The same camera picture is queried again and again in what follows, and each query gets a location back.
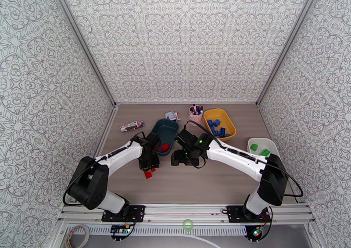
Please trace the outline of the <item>white plastic container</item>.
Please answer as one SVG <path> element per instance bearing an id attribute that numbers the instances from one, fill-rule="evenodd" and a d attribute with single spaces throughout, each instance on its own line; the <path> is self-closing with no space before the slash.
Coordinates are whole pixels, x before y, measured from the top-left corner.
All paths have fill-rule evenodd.
<path id="1" fill-rule="evenodd" d="M 258 144 L 257 151 L 250 150 L 250 145 L 251 144 Z M 252 154 L 255 154 L 255 155 L 259 155 L 260 152 L 262 150 L 264 150 L 264 149 L 270 150 L 271 154 L 277 155 L 279 158 L 281 157 L 279 152 L 278 152 L 277 146 L 275 145 L 275 143 L 271 139 L 268 139 L 268 138 L 250 138 L 248 140 L 248 142 L 247 142 L 247 151 L 249 153 L 252 153 Z"/>

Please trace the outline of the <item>teal plastic container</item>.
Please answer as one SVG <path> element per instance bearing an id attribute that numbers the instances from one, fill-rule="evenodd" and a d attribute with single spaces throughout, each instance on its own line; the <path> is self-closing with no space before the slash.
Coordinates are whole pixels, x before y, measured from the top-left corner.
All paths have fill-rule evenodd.
<path id="1" fill-rule="evenodd" d="M 172 145 L 175 141 L 175 137 L 177 136 L 179 131 L 179 125 L 175 121 L 170 121 L 167 119 L 159 119 L 153 128 L 151 129 L 151 132 L 157 134 L 161 140 L 161 145 L 168 143 L 170 146 L 170 149 L 167 152 L 162 152 L 161 151 L 161 145 L 158 147 L 158 150 L 156 151 L 156 154 L 158 156 L 166 156 L 170 153 Z"/>

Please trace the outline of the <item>pink cup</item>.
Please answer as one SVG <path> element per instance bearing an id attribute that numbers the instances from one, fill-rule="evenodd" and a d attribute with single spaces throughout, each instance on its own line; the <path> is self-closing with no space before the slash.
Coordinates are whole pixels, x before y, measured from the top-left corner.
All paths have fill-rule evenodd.
<path id="1" fill-rule="evenodd" d="M 195 115 L 195 114 L 192 112 L 191 107 L 189 108 L 189 116 L 188 116 L 189 120 L 194 121 L 194 122 L 196 122 L 196 123 L 198 123 L 198 124 L 201 124 L 201 123 L 202 123 L 202 119 L 203 119 L 203 113 L 204 113 L 204 111 L 203 111 L 202 113 L 200 113 L 199 115 Z"/>

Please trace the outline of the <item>striped snack packet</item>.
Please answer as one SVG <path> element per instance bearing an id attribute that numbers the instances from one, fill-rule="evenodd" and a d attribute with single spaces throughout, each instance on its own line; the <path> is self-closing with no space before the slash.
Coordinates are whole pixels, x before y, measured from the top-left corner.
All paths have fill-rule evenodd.
<path id="1" fill-rule="evenodd" d="M 135 121 L 131 121 L 125 124 L 122 124 L 119 127 L 119 130 L 121 132 L 128 132 L 128 131 L 134 131 L 136 129 L 140 129 L 144 126 L 144 121 L 143 120 L 135 120 Z"/>

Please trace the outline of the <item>grey pencil sharpener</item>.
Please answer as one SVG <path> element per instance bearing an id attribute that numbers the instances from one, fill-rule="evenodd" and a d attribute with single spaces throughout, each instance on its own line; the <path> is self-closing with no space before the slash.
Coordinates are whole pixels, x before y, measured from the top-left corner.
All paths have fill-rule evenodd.
<path id="1" fill-rule="evenodd" d="M 165 113 L 165 118 L 170 121 L 180 121 L 181 118 L 179 117 L 179 113 L 175 111 L 169 111 Z"/>

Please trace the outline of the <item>yellow plastic container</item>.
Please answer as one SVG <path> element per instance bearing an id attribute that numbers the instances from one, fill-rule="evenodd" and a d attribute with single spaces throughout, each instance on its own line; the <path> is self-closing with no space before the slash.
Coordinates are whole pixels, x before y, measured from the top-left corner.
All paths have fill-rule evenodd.
<path id="1" fill-rule="evenodd" d="M 236 128 L 234 126 L 234 123 L 231 121 L 230 117 L 224 109 L 214 108 L 207 110 L 203 114 L 203 119 L 207 129 L 211 134 L 214 130 L 220 131 L 221 127 L 226 129 L 226 134 L 230 134 L 231 136 L 226 138 L 224 138 L 223 136 L 221 138 L 216 137 L 217 139 L 223 142 L 232 139 L 236 135 Z M 216 119 L 219 119 L 221 121 L 221 124 L 218 127 L 208 125 L 207 120 L 212 120 L 214 122 Z"/>

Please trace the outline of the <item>left circuit board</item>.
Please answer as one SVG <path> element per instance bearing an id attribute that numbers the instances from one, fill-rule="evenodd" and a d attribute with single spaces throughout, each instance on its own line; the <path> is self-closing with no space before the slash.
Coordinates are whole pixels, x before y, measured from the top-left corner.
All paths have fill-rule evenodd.
<path id="1" fill-rule="evenodd" d="M 128 235 L 131 231 L 131 227 L 129 225 L 112 225 L 110 229 L 110 235 Z"/>

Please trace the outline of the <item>white tape roll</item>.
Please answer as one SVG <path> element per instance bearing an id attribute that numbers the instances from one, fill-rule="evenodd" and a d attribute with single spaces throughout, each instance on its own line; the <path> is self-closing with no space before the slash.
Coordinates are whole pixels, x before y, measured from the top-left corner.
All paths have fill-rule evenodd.
<path id="1" fill-rule="evenodd" d="M 83 238 L 83 241 L 77 247 L 74 247 L 71 244 L 71 238 L 72 238 L 73 234 L 76 231 L 78 231 L 78 230 L 82 230 L 84 232 L 84 238 Z M 84 246 L 87 244 L 89 238 L 90 238 L 90 230 L 89 230 L 89 228 L 86 225 L 79 224 L 79 225 L 73 227 L 69 231 L 69 233 L 68 233 L 68 235 L 66 237 L 66 240 L 64 242 L 65 248 L 84 248 Z"/>

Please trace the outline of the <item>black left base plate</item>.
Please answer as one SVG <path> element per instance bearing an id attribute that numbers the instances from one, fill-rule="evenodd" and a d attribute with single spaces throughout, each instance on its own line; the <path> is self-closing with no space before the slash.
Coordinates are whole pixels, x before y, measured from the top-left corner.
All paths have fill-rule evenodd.
<path id="1" fill-rule="evenodd" d="M 102 222 L 116 222 L 116 223 L 141 223 L 143 222 L 144 205 L 124 205 L 118 213 L 112 213 L 111 211 L 105 210 L 101 217 Z"/>

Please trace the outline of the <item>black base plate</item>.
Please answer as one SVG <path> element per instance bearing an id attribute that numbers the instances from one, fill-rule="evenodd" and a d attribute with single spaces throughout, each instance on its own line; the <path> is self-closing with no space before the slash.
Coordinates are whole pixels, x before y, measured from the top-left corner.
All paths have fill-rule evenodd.
<path id="1" fill-rule="evenodd" d="M 229 205 L 226 210 L 230 223 L 265 224 L 272 221 L 268 208 L 263 209 L 259 215 L 246 210 L 243 205 Z"/>
<path id="2" fill-rule="evenodd" d="M 112 213 L 111 211 L 105 210 L 101 217 L 102 222 L 116 222 L 116 223 L 141 223 L 143 222 L 144 205 L 124 205 L 118 213 Z"/>

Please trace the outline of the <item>aluminium mounting rail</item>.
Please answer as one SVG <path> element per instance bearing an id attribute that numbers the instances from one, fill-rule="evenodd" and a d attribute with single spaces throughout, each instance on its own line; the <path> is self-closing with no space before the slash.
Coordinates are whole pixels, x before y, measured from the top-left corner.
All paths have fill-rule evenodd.
<path id="1" fill-rule="evenodd" d="M 191 220 L 193 225 L 230 225 L 244 223 L 230 223 L 223 211 L 225 205 L 212 204 L 145 204 L 143 222 L 139 225 L 182 225 L 185 220 Z M 315 218 L 310 207 L 304 203 L 282 204 L 268 208 L 272 221 L 266 224 L 294 225 L 307 224 Z M 93 223 L 116 224 L 116 222 L 102 222 L 103 210 L 88 210 L 82 206 L 64 207 L 59 215 L 60 223 Z"/>

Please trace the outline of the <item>aluminium wall base bar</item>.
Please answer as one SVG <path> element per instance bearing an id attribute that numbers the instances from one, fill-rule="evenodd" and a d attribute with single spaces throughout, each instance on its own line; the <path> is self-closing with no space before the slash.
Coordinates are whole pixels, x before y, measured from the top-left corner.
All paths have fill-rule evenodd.
<path id="1" fill-rule="evenodd" d="M 161 105 L 191 105 L 191 104 L 201 104 L 201 105 L 210 105 L 210 104 L 215 104 L 215 105 L 220 105 L 220 104 L 254 104 L 257 105 L 257 103 L 255 101 L 249 101 L 249 102 L 209 102 L 209 101 L 185 101 L 185 102 L 117 102 L 116 105 L 135 105 L 135 104 L 140 104 L 140 105 L 149 105 L 149 104 L 153 104 L 153 105 L 157 105 L 157 104 L 161 104 Z"/>

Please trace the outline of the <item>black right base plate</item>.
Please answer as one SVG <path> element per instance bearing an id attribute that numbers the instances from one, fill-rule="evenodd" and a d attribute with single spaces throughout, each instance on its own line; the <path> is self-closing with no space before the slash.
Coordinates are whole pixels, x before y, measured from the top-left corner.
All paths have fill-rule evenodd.
<path id="1" fill-rule="evenodd" d="M 243 205 L 229 205 L 226 210 L 230 223 L 265 224 L 272 221 L 268 208 L 263 209 L 259 215 L 246 210 Z"/>

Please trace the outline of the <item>aluminium frame post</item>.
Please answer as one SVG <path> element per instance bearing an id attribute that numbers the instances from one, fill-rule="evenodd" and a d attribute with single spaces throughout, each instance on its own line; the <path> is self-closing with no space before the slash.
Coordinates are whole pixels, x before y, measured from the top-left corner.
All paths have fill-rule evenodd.
<path id="1" fill-rule="evenodd" d="M 302 27 L 304 26 L 306 20 L 309 17 L 309 13 L 311 9 L 314 7 L 315 3 L 317 0 L 305 0 L 302 8 L 300 10 L 300 13 L 298 14 L 295 23 L 287 36 L 287 39 L 283 45 L 283 48 L 281 49 L 275 64 L 273 65 L 273 68 L 268 76 L 267 81 L 265 82 L 263 89 L 261 93 L 259 94 L 257 100 L 256 100 L 256 106 L 260 106 L 266 93 L 268 92 L 268 89 L 273 82 L 273 79 L 278 73 L 278 70 L 280 69 L 281 65 L 284 63 L 289 51 L 291 50 L 296 38 L 299 35 L 299 32 L 301 31 Z"/>
<path id="2" fill-rule="evenodd" d="M 90 51 L 90 48 L 82 34 L 82 31 L 80 29 L 80 26 L 78 25 L 74 14 L 67 2 L 67 0 L 55 0 L 58 7 L 60 8 L 60 10 L 63 13 L 63 16 L 67 22 L 67 24 L 69 25 L 74 37 L 76 38 L 77 43 L 79 44 L 82 53 L 84 54 L 88 65 L 91 67 L 91 69 L 93 70 L 96 78 L 99 81 L 99 84 L 102 86 L 102 89 L 105 93 L 105 95 L 107 96 L 107 98 L 109 99 L 109 101 L 111 102 L 112 106 L 116 106 L 116 101 L 105 81 L 105 79 L 103 78 L 103 75 L 97 65 L 97 62 L 92 54 L 92 52 Z"/>

